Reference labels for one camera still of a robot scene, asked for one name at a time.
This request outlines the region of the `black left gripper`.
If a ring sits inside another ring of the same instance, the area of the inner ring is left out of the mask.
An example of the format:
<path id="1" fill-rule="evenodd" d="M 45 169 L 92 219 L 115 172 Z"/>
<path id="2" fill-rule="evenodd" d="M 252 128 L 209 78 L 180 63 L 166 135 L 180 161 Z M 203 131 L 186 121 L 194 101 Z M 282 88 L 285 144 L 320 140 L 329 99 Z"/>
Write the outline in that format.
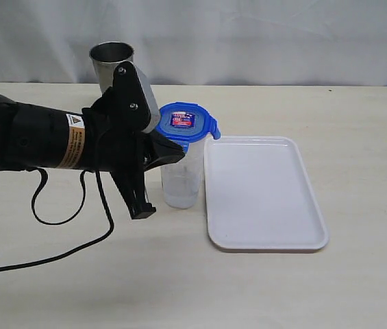
<path id="1" fill-rule="evenodd" d="M 161 133 L 142 132 L 150 114 L 134 65 L 120 62 L 112 86 L 82 112 L 95 140 L 91 167 L 110 173 L 132 219 L 146 219 L 155 207 L 147 201 L 144 172 L 175 164 L 186 154 Z"/>

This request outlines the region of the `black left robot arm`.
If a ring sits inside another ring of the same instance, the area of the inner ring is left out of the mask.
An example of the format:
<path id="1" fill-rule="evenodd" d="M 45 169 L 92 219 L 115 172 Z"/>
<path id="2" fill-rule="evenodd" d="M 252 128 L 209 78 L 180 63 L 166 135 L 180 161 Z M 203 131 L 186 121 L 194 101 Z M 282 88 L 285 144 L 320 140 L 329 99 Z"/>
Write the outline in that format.
<path id="1" fill-rule="evenodd" d="M 176 163 L 185 153 L 157 131 L 160 110 L 141 70 L 124 60 L 112 78 L 111 87 L 79 113 L 0 95 L 0 171 L 108 172 L 132 219 L 152 215 L 145 172 Z"/>

